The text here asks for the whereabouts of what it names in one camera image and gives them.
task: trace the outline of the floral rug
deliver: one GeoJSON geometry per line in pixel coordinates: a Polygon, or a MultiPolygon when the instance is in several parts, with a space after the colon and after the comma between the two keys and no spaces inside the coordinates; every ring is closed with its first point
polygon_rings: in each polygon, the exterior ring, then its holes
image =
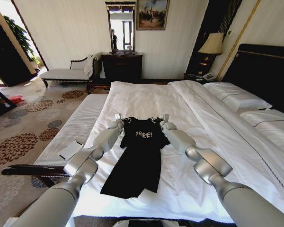
{"type": "MultiPolygon", "coordinates": [[[[39,77],[0,91],[7,97],[23,96],[18,107],[0,117],[0,173],[10,165],[33,164],[87,96],[86,84],[49,82],[45,88],[39,77]]],[[[35,177],[0,174],[0,227],[46,189],[35,177]]]]}

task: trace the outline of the black headboard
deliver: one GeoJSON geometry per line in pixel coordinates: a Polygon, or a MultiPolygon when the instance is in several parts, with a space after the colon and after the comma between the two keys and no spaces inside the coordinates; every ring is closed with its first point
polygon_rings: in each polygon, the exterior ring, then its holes
{"type": "Polygon", "coordinates": [[[284,47],[241,44],[223,82],[230,82],[284,113],[284,47]]]}

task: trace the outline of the white pillow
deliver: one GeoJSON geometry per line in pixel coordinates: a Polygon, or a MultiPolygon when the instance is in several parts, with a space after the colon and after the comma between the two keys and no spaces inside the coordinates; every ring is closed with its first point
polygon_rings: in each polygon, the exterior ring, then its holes
{"type": "Polygon", "coordinates": [[[211,93],[222,100],[230,109],[267,109],[272,106],[258,96],[231,83],[217,82],[204,84],[211,93]]]}
{"type": "Polygon", "coordinates": [[[257,110],[240,115],[284,152],[284,113],[277,110],[257,110]]]}
{"type": "Polygon", "coordinates": [[[88,77],[90,77],[93,74],[93,57],[92,57],[92,55],[89,55],[87,57],[87,62],[86,62],[86,65],[84,67],[84,73],[88,77]]]}

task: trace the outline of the red object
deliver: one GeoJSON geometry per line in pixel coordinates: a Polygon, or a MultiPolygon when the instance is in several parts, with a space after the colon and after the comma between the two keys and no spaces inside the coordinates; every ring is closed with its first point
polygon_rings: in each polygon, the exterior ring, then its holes
{"type": "Polygon", "coordinates": [[[14,104],[18,104],[19,102],[22,101],[22,96],[12,96],[9,97],[9,100],[14,104]]]}

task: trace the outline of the telephone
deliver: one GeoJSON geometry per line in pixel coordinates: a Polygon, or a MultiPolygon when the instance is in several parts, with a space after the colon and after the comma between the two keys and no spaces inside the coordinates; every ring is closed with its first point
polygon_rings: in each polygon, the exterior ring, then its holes
{"type": "Polygon", "coordinates": [[[202,76],[203,79],[205,79],[206,81],[214,81],[214,79],[217,77],[215,76],[212,72],[205,74],[204,76],[202,76]]]}

